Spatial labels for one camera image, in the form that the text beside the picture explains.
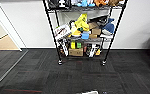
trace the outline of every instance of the blue toy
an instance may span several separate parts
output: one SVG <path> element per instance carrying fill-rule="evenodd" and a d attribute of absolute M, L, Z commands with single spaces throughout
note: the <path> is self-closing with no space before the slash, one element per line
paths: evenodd
<path fill-rule="evenodd" d="M 114 21 L 114 19 L 109 18 L 108 23 L 102 28 L 102 33 L 105 35 L 112 35 L 114 33 L 115 26 L 111 22 Z"/>
<path fill-rule="evenodd" d="M 81 34 L 81 38 L 82 39 L 88 39 L 89 38 L 89 34 L 88 33 L 82 33 Z"/>
<path fill-rule="evenodd" d="M 81 3 L 77 4 L 78 7 L 93 7 L 95 4 L 93 3 L 93 0 L 82 0 Z"/>

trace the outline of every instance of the cardboard box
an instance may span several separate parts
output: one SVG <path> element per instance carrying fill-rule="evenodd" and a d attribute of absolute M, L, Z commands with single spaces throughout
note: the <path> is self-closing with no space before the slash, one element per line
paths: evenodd
<path fill-rule="evenodd" d="M 80 49 L 69 49 L 69 55 L 72 55 L 72 56 L 83 56 L 83 48 L 80 48 Z"/>
<path fill-rule="evenodd" d="M 101 34 L 101 29 L 99 29 L 99 28 L 92 29 L 92 33 L 91 34 L 100 35 Z"/>
<path fill-rule="evenodd" d="M 88 25 L 89 25 L 89 29 L 98 27 L 98 24 L 96 22 L 88 23 Z"/>
<path fill-rule="evenodd" d="M 89 35 L 89 38 L 91 38 L 91 39 L 97 38 L 97 35 L 90 34 L 90 35 Z"/>

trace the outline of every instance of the plush toy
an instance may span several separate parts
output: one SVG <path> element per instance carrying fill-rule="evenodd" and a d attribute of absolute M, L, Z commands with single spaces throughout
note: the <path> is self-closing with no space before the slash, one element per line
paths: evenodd
<path fill-rule="evenodd" d="M 93 0 L 82 0 L 81 3 L 77 4 L 78 7 L 93 7 L 95 4 L 93 3 Z"/>
<path fill-rule="evenodd" d="M 115 26 L 111 22 L 114 21 L 114 19 L 109 18 L 108 23 L 102 28 L 102 33 L 105 35 L 112 35 L 114 33 Z"/>
<path fill-rule="evenodd" d="M 101 7 L 103 5 L 106 5 L 105 3 L 106 0 L 94 0 L 94 3 L 98 6 Z"/>
<path fill-rule="evenodd" d="M 82 7 L 87 7 L 87 0 L 82 0 L 81 3 L 78 3 L 78 4 L 77 4 L 77 6 L 78 6 L 78 7 L 81 7 L 81 6 L 82 6 Z"/>
<path fill-rule="evenodd" d="M 89 25 L 86 23 L 87 14 L 81 14 L 81 16 L 75 21 L 75 26 L 77 29 L 83 28 L 83 31 L 89 31 Z"/>
<path fill-rule="evenodd" d="M 123 1 L 123 0 L 109 0 L 108 5 L 109 6 L 117 6 L 119 1 Z"/>
<path fill-rule="evenodd" d="M 87 4 L 89 7 L 95 6 L 95 4 L 93 3 L 93 0 L 87 0 Z"/>

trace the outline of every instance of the shelf caster wheel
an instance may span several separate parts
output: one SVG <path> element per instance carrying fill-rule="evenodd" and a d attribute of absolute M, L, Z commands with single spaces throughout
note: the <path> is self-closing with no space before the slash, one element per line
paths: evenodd
<path fill-rule="evenodd" d="M 59 65 L 62 65 L 62 60 L 59 60 L 59 63 L 58 63 Z"/>
<path fill-rule="evenodd" d="M 101 65 L 105 66 L 105 64 L 106 64 L 106 61 L 101 62 Z"/>

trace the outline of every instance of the floor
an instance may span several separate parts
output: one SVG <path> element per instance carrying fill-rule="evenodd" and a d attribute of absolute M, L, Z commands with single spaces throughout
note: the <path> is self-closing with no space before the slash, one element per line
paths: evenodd
<path fill-rule="evenodd" d="M 105 66 L 95 59 L 63 62 L 58 65 L 55 49 L 29 49 L 0 83 L 0 94 L 150 94 L 147 50 L 111 50 Z"/>
<path fill-rule="evenodd" d="M 9 35 L 0 39 L 0 50 L 20 50 L 11 40 Z"/>

